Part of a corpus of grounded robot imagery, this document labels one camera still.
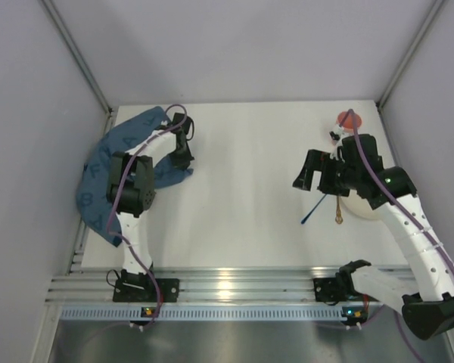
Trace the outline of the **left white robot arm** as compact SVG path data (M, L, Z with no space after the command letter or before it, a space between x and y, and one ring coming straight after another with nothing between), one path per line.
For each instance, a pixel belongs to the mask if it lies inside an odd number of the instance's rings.
M182 182L193 173L189 141L194 121L185 113L157 126L138 145L113 154L107 184L112 210L106 232L124 250L122 270L133 275L152 273L146 223L156 190Z

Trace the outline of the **blue letter placemat cloth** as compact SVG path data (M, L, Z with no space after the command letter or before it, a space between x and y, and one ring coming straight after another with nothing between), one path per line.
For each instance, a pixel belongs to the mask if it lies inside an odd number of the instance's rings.
M107 200L112 155L145 142L165 120L165 110L156 106L113 127L96 144L84 165L82 180L76 192L79 213L90 229L115 247L118 247L122 240L107 233L107 221L112 210L112 203Z

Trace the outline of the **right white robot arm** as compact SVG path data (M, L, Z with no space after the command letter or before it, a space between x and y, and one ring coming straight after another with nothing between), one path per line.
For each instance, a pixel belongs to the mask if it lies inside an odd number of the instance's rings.
M402 316L420 340L454 328L454 263L422 209L407 172L384 167L374 136L342 138L333 152L308 150L293 187L309 191L319 172L318 190L365 200L385 224L409 264L415 283L407 284L359 259L341 266L335 276L333 301L369 296Z

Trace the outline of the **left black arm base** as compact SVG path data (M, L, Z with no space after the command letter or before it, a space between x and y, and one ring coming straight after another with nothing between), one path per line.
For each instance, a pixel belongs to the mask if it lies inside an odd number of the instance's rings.
M160 290L160 301L162 303L176 303L179 297L180 280L177 278L157 279ZM157 301L157 291L150 280L146 285L117 281L113 292L115 303L155 303Z

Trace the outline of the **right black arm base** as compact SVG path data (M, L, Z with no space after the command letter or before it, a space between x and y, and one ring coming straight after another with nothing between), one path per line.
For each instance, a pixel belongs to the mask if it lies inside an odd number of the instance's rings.
M313 287L316 302L319 303L336 305L338 303L361 303L364 301L364 295L355 291L353 282L349 278L314 278Z

